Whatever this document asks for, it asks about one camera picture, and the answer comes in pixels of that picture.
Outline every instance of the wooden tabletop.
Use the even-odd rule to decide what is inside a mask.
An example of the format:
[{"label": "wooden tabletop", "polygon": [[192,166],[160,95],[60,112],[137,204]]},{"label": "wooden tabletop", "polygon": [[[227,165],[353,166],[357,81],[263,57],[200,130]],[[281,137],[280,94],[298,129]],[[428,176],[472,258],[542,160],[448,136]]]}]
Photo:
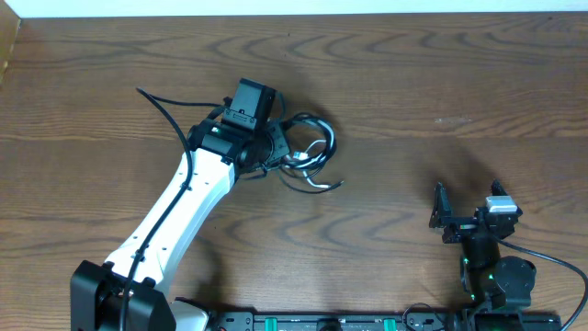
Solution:
[{"label": "wooden tabletop", "polygon": [[[525,212],[509,240],[588,270],[587,70],[587,14],[28,19],[0,87],[0,329],[68,328],[75,268],[103,262],[175,172],[181,145],[135,86],[220,102],[250,77],[339,139],[333,192],[237,182],[172,297],[457,308],[460,247],[427,227],[435,183],[471,215],[496,177]],[[170,111],[188,131],[209,110]],[[531,310],[566,320],[581,279],[524,258]]]}]

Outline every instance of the white background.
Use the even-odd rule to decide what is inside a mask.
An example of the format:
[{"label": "white background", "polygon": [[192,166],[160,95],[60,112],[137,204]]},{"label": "white background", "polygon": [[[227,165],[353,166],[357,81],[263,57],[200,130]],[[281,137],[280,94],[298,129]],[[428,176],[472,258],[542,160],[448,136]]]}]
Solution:
[{"label": "white background", "polygon": [[23,18],[588,10],[588,0],[6,0],[6,2]]}]

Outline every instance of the wood grain surface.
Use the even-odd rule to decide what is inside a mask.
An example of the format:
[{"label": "wood grain surface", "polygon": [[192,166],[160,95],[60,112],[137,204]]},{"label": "wood grain surface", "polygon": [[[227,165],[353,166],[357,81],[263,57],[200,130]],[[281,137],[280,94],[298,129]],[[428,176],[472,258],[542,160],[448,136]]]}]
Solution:
[{"label": "wood grain surface", "polygon": [[[498,177],[510,241],[588,270],[588,14],[30,19],[0,90],[0,329],[67,329],[69,280],[141,222],[182,153],[134,90],[219,102],[240,77],[331,120],[339,150],[302,195],[238,182],[172,296],[260,311],[458,307],[458,245],[427,228]],[[207,109],[170,108],[187,131]],[[502,254],[518,255],[504,248]],[[532,257],[532,310],[567,319],[571,271]],[[582,315],[574,330],[588,328]]]}]

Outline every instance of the white wall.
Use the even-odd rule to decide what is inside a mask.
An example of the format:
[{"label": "white wall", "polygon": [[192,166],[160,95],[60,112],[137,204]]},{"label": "white wall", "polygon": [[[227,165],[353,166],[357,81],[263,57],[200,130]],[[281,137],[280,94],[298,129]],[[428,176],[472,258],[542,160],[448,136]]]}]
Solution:
[{"label": "white wall", "polygon": [[136,17],[588,10],[588,0],[6,0],[6,2],[21,17]]}]

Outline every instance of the wooden table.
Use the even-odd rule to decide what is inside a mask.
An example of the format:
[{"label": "wooden table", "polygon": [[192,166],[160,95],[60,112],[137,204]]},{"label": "wooden table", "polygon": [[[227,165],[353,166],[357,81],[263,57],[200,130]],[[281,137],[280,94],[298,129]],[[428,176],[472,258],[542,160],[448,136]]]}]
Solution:
[{"label": "wooden table", "polygon": [[[321,179],[343,187],[238,182],[173,296],[456,308],[460,247],[427,227],[438,180],[471,215],[500,178],[525,211],[510,241],[588,270],[587,70],[586,14],[28,19],[0,90],[0,329],[68,328],[75,268],[104,261],[171,179],[180,143],[135,86],[220,102],[250,77],[339,137]],[[185,131],[209,111],[170,109]],[[567,319],[582,281],[529,259],[532,309]]]}]

